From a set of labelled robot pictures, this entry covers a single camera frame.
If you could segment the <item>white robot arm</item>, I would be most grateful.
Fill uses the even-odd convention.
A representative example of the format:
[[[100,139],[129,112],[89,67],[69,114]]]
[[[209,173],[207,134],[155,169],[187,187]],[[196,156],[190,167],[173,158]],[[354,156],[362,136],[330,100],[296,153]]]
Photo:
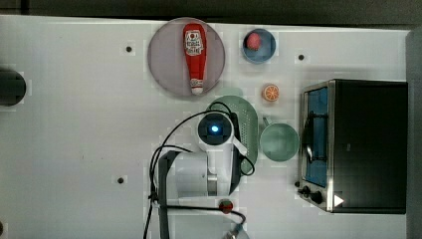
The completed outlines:
[[[157,158],[150,173],[152,197],[159,204],[160,238],[170,239],[168,211],[176,205],[167,203],[167,179],[173,175],[179,198],[228,196],[245,174],[242,163],[248,148],[240,139],[238,118],[234,113],[210,110],[198,113],[194,129],[197,151],[172,145]]]

